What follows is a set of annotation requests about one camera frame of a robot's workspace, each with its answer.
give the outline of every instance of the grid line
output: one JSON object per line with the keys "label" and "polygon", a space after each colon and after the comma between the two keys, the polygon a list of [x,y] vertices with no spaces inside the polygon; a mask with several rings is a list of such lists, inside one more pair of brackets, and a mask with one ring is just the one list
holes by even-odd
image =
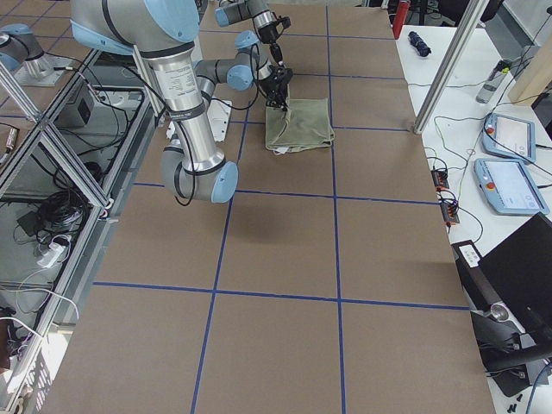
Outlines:
{"label": "grid line", "polygon": [[[328,100],[329,124],[334,126],[333,99],[331,90],[331,45],[329,41],[329,9],[326,6],[326,45],[328,47]],[[347,414],[347,393],[345,390],[345,349],[343,345],[343,309],[342,309],[342,279],[339,261],[339,219],[337,211],[337,177],[336,177],[336,142],[333,141],[331,151],[331,175],[334,203],[334,242],[336,245],[336,285],[337,285],[337,329],[339,340],[339,372],[342,397],[342,414]]]}
{"label": "grid line", "polygon": [[[212,28],[202,28],[200,33],[227,33],[238,35],[241,33],[239,30],[215,30]],[[360,39],[366,41],[395,41],[392,37],[378,37],[378,36],[344,36],[337,34],[302,34],[302,33],[283,33],[282,36],[295,36],[295,37],[319,37],[321,39]]]}
{"label": "grid line", "polygon": [[[99,287],[121,287],[126,289],[146,289],[153,291],[174,291],[174,292],[189,292],[189,293],[209,293],[213,292],[217,295],[227,296],[242,296],[253,298],[275,298],[275,299],[290,299],[290,300],[304,300],[311,302],[329,302],[337,303],[337,298],[326,298],[323,296],[309,296],[309,295],[291,295],[287,293],[270,293],[270,292],[246,292],[246,291],[231,291],[226,289],[207,289],[202,287],[189,287],[189,286],[174,286],[174,285],[147,285],[139,283],[127,283],[127,282],[110,282],[110,281],[97,281],[93,283],[94,286]],[[430,310],[442,310],[442,311],[469,311],[467,306],[459,306],[453,304],[418,304],[414,302],[394,302],[390,300],[371,300],[371,299],[355,299],[355,298],[341,298],[341,302],[344,304],[363,304],[372,306],[391,306],[398,308],[418,308],[418,309],[430,309]]]}
{"label": "grid line", "polygon": [[7,16],[10,16],[10,13],[12,11],[14,11],[15,9],[17,9],[19,6],[22,5],[24,0],[19,0],[19,3],[16,4],[14,7],[11,8],[11,10],[8,11],[8,13],[6,13],[5,15],[0,15],[0,22],[4,19],[4,17],[7,17]]}
{"label": "grid line", "polygon": [[[164,188],[163,184],[158,183],[134,183],[137,187],[155,187]],[[236,193],[241,194],[259,194],[265,196],[287,196],[287,197],[304,197],[304,198],[328,198],[333,199],[333,195],[327,194],[306,194],[301,192],[274,192],[263,190],[236,190]],[[399,203],[399,204],[422,204],[422,205],[439,205],[437,201],[419,201],[419,200],[402,200],[393,198],[376,198],[376,197],[355,197],[355,196],[340,196],[336,195],[338,200],[353,200],[353,201],[370,201],[376,203]]]}
{"label": "grid line", "polygon": [[[245,113],[245,123],[243,124],[243,130],[241,131],[240,150],[238,152],[238,159],[236,161],[236,164],[240,162],[240,158],[242,156],[243,142],[245,141],[245,134],[246,134],[247,129],[248,129],[248,118],[249,118],[249,108],[246,110],[246,113]],[[228,206],[228,212],[226,214],[226,223],[224,224],[223,239],[221,241],[221,250],[220,250],[220,253],[218,255],[218,263],[216,264],[216,275],[215,275],[215,281],[213,283],[213,291],[212,291],[211,297],[210,297],[209,314],[207,316],[207,323],[206,323],[206,326],[205,326],[205,333],[204,333],[204,341],[203,341],[203,345],[201,347],[201,355],[199,357],[198,373],[197,373],[197,376],[196,376],[196,385],[194,387],[193,399],[191,401],[191,409],[190,409],[191,414],[195,414],[197,403],[198,403],[199,387],[201,385],[201,375],[203,373],[205,354],[207,353],[207,342],[209,340],[210,326],[211,326],[211,322],[212,322],[212,318],[213,318],[213,312],[215,310],[218,280],[220,278],[221,268],[223,266],[224,249],[226,248],[226,240],[227,240],[227,237],[228,237],[230,217],[232,215],[232,206],[233,205],[234,205],[234,199],[232,198],[232,199],[230,199],[229,206]]]}

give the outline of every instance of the black cable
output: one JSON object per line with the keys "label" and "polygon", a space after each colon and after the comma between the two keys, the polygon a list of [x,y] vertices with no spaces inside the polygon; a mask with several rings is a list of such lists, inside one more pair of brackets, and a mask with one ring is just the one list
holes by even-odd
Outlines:
{"label": "black cable", "polygon": [[188,201],[186,201],[185,203],[182,203],[177,196],[174,196],[174,199],[182,207],[187,207],[188,205],[191,204],[191,201],[192,201],[193,197],[196,195],[196,166],[194,165],[193,154],[191,153],[190,140],[188,139],[188,136],[186,135],[186,132],[184,131],[184,128],[182,127],[182,125],[180,125],[180,122],[175,122],[175,123],[179,127],[180,132],[182,133],[182,136],[184,137],[184,141],[185,141],[186,147],[188,149],[188,154],[190,155],[192,177],[191,177],[191,194],[190,194],[190,197],[188,198]]}
{"label": "black cable", "polygon": [[525,410],[525,414],[529,414],[531,410],[531,405],[533,404],[533,398],[535,397],[535,391],[536,386],[538,385],[538,382],[541,380],[541,377],[544,373],[546,373],[550,368],[552,368],[552,361],[550,361],[546,366],[541,370],[540,373],[538,373],[535,382],[533,383],[533,387],[531,388],[531,395],[529,396],[529,400],[527,401],[527,410]]}
{"label": "black cable", "polygon": [[12,125],[11,123],[0,122],[0,125],[5,125],[6,127],[17,129],[18,131],[20,130],[18,127],[16,127],[15,125]]}
{"label": "black cable", "polygon": [[[94,80],[97,82],[98,86],[101,88],[101,89],[104,89],[104,86],[102,85],[102,83],[100,82],[100,80],[97,78],[96,76],[96,73],[94,73],[94,71],[92,71],[92,69],[90,69],[90,67],[88,67],[87,64],[84,63],[83,60],[80,60],[80,59],[77,59],[77,58],[73,58],[72,56],[65,56],[63,54],[56,54],[56,53],[51,53],[51,52],[45,52],[45,54],[48,54],[50,56],[55,56],[57,58],[63,58],[63,59],[69,59],[69,60],[75,60],[76,62],[80,63],[83,67],[84,67],[84,70],[88,70],[88,72],[90,72],[91,76],[94,78]],[[79,70],[79,69],[74,69],[72,68],[72,70],[74,72],[78,72],[78,73],[81,73],[82,72]],[[83,75],[83,80],[85,82],[87,82],[87,84],[89,86],[90,85],[90,82],[88,82],[88,79],[84,78],[84,75]],[[107,106],[109,108],[111,108],[111,110],[113,111],[113,116],[115,117],[115,121],[116,121],[116,124],[117,124],[117,132],[116,132],[116,135],[119,135],[121,133],[121,130],[120,130],[120,124],[119,124],[119,118],[117,117],[116,115],[116,112],[115,110],[120,110],[122,111],[122,113],[125,115],[125,119],[126,119],[126,122],[127,122],[127,127],[129,125],[129,117],[127,116],[127,111],[126,110],[123,110],[121,108],[117,108],[116,106],[113,106],[113,104],[111,104],[111,100],[110,100],[110,97],[106,94],[105,97],[107,98],[107,101],[108,103],[105,103],[103,102],[100,98],[97,100],[100,104],[104,105],[104,106]]]}
{"label": "black cable", "polygon": [[[257,60],[257,67],[255,69],[256,71],[256,74],[253,70],[253,48],[256,47],[257,48],[257,56],[258,56],[258,60]],[[223,100],[217,98],[217,97],[213,97],[211,100],[213,101],[217,101],[217,102],[220,102],[221,104],[231,108],[232,110],[248,110],[250,109],[253,105],[255,105],[255,102],[257,102],[257,98],[259,97],[259,93],[262,93],[260,92],[260,87],[259,87],[259,66],[260,66],[260,63],[259,63],[259,60],[260,60],[260,49],[259,49],[259,44],[258,43],[255,43],[253,45],[251,45],[251,48],[249,49],[249,67],[251,69],[251,73],[254,75],[254,82],[255,82],[255,86],[256,86],[256,92],[255,92],[255,96],[253,98],[253,101],[250,101],[249,105],[248,106],[245,106],[243,108],[238,108],[238,107],[235,107],[235,106],[232,106],[230,105],[229,103],[226,103],[224,102]]]}
{"label": "black cable", "polygon": [[483,237],[483,223],[481,222],[481,220],[479,218],[477,218],[473,213],[469,212],[468,210],[460,207],[460,205],[458,206],[458,209],[459,210],[462,210],[464,211],[465,213],[469,214],[471,217],[473,217],[475,219],[475,221],[479,224],[479,226],[481,227],[481,231],[480,231],[480,235],[477,237],[477,239],[475,239],[474,241],[474,244],[477,243],[479,240],[481,240],[481,237]]}
{"label": "black cable", "polygon": [[[88,142],[87,140],[85,140],[82,136],[80,136],[79,134],[77,134],[76,132],[73,132],[71,131],[70,129],[65,129],[65,128],[58,128],[58,130],[60,131],[63,131],[63,132],[67,132],[68,134],[74,136],[75,138],[77,138],[79,141],[82,141],[84,144],[86,144],[88,147],[92,147],[92,148],[95,148],[95,149],[99,149],[101,148],[102,146],[98,146],[98,145],[95,145],[95,144],[92,144],[91,142]],[[116,142],[118,140],[118,137],[115,138],[115,140],[113,140],[110,144],[108,145],[113,145],[114,142]]]}

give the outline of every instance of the black object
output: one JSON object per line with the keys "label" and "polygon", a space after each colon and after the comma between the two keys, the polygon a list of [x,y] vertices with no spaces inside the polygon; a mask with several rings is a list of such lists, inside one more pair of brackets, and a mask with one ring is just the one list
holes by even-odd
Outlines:
{"label": "black object", "polygon": [[267,106],[287,110],[287,85],[292,80],[293,70],[270,65],[270,71],[269,77],[259,81],[259,87],[267,98]]}
{"label": "black object", "polygon": [[537,343],[552,341],[552,222],[542,213],[502,241],[480,268]]}
{"label": "black object", "polygon": [[411,45],[416,48],[420,56],[425,58],[431,53],[431,49],[425,44],[425,41],[422,40],[418,33],[410,32],[408,34],[408,39],[410,40]]}
{"label": "black object", "polygon": [[[491,0],[486,6],[485,11],[483,11],[481,21],[486,22],[491,20],[497,14],[503,2],[504,0]],[[469,0],[439,0],[439,13],[448,17],[455,23],[455,26],[458,26],[462,16],[464,16],[468,3]]]}
{"label": "black object", "polygon": [[30,211],[24,216],[19,217],[17,219],[17,224],[19,224],[19,227],[23,229],[25,234],[27,234],[29,237],[33,237],[35,236],[37,221],[38,217],[36,213],[34,211]]}

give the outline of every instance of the white sticker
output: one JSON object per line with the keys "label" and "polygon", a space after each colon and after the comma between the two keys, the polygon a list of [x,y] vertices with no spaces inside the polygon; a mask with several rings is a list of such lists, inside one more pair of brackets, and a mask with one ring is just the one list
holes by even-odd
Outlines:
{"label": "white sticker", "polygon": [[460,253],[466,259],[466,262],[470,267],[477,267],[480,264],[480,257],[474,249],[474,246],[467,244],[465,246],[460,246]]}
{"label": "white sticker", "polygon": [[170,71],[155,71],[155,75],[166,99],[178,99],[198,90],[191,65],[184,65]]}

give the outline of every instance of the connector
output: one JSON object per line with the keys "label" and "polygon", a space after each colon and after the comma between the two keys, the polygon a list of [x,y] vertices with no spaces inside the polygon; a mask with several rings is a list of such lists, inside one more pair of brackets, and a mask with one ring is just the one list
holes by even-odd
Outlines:
{"label": "connector", "polygon": [[435,191],[440,192],[450,188],[449,181],[447,180],[448,177],[449,175],[444,171],[436,170],[435,168],[431,170],[431,178],[433,179]]}

